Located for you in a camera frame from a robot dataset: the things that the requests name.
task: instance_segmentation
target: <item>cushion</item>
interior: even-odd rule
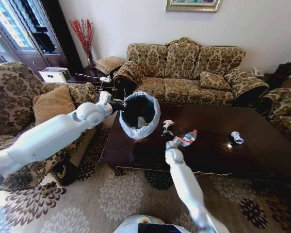
[[[195,80],[164,79],[166,101],[175,103],[199,103],[201,93]]]
[[[41,94],[48,93],[55,88],[67,85],[65,83],[43,83]],[[96,88],[92,83],[68,83],[69,93],[75,107],[85,102],[93,102],[96,99]]]
[[[196,63],[194,78],[207,71],[224,76],[232,68],[238,67],[245,56],[242,48],[235,46],[202,46]]]
[[[201,95],[199,104],[231,106],[235,101],[233,93],[228,90],[204,88],[200,82],[197,86]]]
[[[146,77],[145,81],[137,87],[134,92],[145,91],[154,96],[158,101],[165,100],[164,79],[155,77]]]
[[[164,77],[167,53],[165,45],[130,44],[127,59],[134,61],[148,77]]]
[[[165,77],[192,79],[199,46],[192,43],[175,43],[168,47]]]
[[[96,61],[96,69],[104,74],[109,74],[111,71],[120,67],[125,63],[125,60],[119,57],[106,57]]]
[[[23,63],[0,64],[0,135],[15,135],[34,120],[32,100],[40,88],[41,81]]]
[[[205,88],[214,88],[219,90],[230,90],[230,86],[224,80],[224,78],[217,74],[209,72],[201,72],[200,75],[200,86]]]
[[[291,141],[291,116],[280,116],[272,120],[271,123]]]
[[[33,100],[35,123],[39,125],[59,114],[68,114],[75,110],[67,85],[42,94]]]

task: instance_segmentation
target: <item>sofa upholstery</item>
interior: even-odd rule
[[[267,93],[257,111],[291,141],[291,88],[278,88]]]
[[[149,77],[164,77],[168,48],[165,45],[130,44],[127,59]]]
[[[11,146],[23,132],[35,126],[33,98],[62,85],[68,85],[76,107],[83,102],[93,101],[97,95],[95,87],[90,83],[42,83],[23,63],[0,64],[0,150]],[[37,186],[51,170],[58,175],[62,184],[71,183],[94,133],[95,129],[86,130],[76,141],[52,157],[28,164],[6,176],[1,189],[16,190]]]
[[[201,46],[194,76],[203,71],[223,76],[238,67],[244,56],[245,51],[236,46]]]
[[[146,91],[159,101],[248,106],[268,85],[237,68],[244,55],[239,47],[201,46],[186,38],[167,45],[130,44],[128,62],[114,74],[114,85],[124,89],[120,93],[126,96]],[[142,74],[132,74],[132,67]],[[231,90],[201,87],[199,74],[203,71],[223,76]]]
[[[202,87],[215,88],[219,90],[231,89],[231,87],[228,85],[225,79],[218,74],[212,74],[212,73],[203,71],[200,73],[199,77],[200,77],[200,85]]]
[[[194,62],[199,46],[191,43],[175,43],[168,47],[166,78],[193,79]]]

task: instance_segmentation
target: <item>sofa armrest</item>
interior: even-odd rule
[[[124,63],[121,68],[114,73],[114,79],[118,76],[124,77],[128,80],[134,82],[137,86],[142,84],[145,81],[145,76],[133,61],[128,61]]]
[[[263,96],[257,108],[268,119],[291,116],[291,88],[278,88]]]
[[[232,69],[225,75],[225,80],[235,96],[236,106],[255,105],[269,88],[266,82],[239,68]]]
[[[114,87],[116,89],[115,99],[123,100],[134,92],[137,84],[131,79],[119,75],[114,78]]]
[[[84,102],[93,102],[97,96],[96,88],[91,83],[43,83],[41,93],[47,93],[62,85],[68,85],[76,108]]]

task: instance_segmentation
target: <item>dark wooden table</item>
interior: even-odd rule
[[[161,104],[161,122],[147,138],[129,138],[117,114],[99,162],[121,175],[121,167],[169,171],[165,162],[162,122],[172,119],[173,133],[198,129],[196,141],[181,149],[193,172],[237,177],[291,180],[291,143],[252,108]],[[244,144],[229,147],[229,135],[240,132]]]

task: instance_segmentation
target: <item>throw pillow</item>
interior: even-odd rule
[[[125,60],[118,57],[102,58],[96,62],[96,69],[100,70],[104,74],[109,74],[111,71],[120,67],[124,63]]]
[[[230,86],[224,80],[224,78],[217,74],[212,74],[209,72],[200,73],[200,86],[206,88],[214,88],[219,90],[230,90]]]
[[[75,110],[68,85],[58,87],[33,99],[35,125],[51,119],[59,114],[68,114]]]

